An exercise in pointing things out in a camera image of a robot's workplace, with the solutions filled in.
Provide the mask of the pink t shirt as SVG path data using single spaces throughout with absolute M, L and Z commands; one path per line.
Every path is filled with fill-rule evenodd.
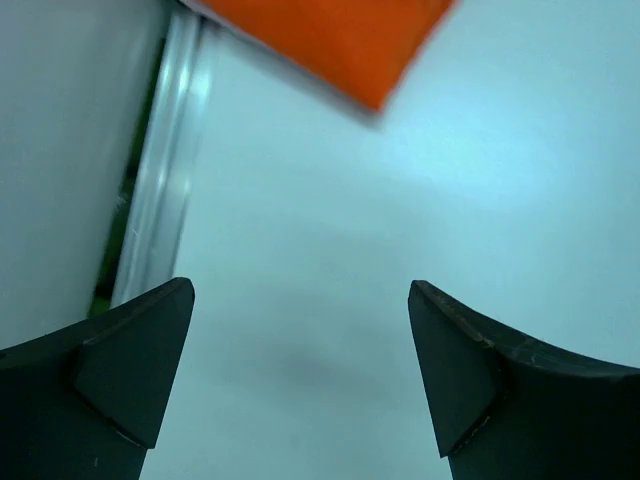
M 193 11 L 201 12 L 204 6 L 198 0 L 180 0 L 185 6 Z

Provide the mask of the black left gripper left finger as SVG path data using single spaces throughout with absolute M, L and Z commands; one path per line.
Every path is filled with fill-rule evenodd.
M 183 277 L 1 352 L 4 479 L 137 479 L 188 333 Z

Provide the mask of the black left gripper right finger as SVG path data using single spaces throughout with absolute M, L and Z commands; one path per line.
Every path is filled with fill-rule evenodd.
M 635 479 L 639 372 L 576 354 L 411 284 L 439 454 L 456 479 Z

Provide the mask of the orange t shirt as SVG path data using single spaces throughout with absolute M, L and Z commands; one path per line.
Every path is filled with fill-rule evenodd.
M 441 0 L 196 1 L 220 20 L 374 111 L 454 5 Z

